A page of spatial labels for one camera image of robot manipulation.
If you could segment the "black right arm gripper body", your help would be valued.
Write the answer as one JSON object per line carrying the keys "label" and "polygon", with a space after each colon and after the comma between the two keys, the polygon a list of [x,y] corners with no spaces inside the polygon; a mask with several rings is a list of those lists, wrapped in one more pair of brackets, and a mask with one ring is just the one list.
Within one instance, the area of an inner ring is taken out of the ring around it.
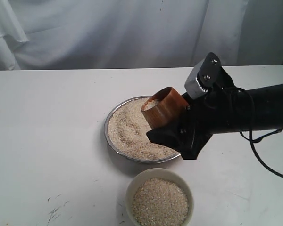
{"label": "black right arm gripper body", "polygon": [[248,131],[252,126],[252,97],[241,88],[212,91],[191,101],[179,119],[184,160],[197,159],[214,134]]}

